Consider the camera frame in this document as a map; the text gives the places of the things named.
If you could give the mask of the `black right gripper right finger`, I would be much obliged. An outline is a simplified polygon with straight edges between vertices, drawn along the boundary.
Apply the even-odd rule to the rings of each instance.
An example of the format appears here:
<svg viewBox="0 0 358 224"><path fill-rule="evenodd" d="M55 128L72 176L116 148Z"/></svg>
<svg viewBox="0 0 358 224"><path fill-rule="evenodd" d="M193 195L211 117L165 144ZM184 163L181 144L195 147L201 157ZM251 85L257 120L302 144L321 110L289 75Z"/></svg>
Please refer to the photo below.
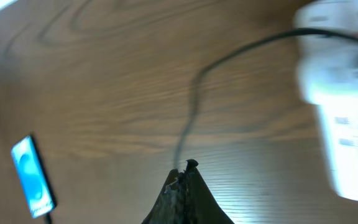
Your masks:
<svg viewBox="0 0 358 224"><path fill-rule="evenodd" d="M197 166L196 160L187 160L185 169L185 223L234 224L218 205Z"/></svg>

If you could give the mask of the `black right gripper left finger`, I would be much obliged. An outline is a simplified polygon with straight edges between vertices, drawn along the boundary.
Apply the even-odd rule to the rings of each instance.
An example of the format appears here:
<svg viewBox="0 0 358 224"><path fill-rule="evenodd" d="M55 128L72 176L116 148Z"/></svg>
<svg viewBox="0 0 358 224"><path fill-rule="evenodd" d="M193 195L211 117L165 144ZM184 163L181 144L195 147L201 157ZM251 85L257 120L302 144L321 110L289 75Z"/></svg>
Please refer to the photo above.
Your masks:
<svg viewBox="0 0 358 224"><path fill-rule="evenodd" d="M149 214L142 224L183 224L185 222L186 180L172 169Z"/></svg>

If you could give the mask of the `blue Samsung Galaxy smartphone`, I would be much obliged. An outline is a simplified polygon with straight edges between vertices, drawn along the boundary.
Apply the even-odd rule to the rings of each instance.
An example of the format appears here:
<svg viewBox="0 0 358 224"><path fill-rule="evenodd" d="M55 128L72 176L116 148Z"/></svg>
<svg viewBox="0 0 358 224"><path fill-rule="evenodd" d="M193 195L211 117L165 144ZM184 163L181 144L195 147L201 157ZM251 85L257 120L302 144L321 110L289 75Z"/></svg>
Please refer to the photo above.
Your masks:
<svg viewBox="0 0 358 224"><path fill-rule="evenodd" d="M31 217L42 217L45 223L52 224L51 212L57 206L57 201L34 136L26 135L15 143L11 148L11 157Z"/></svg>

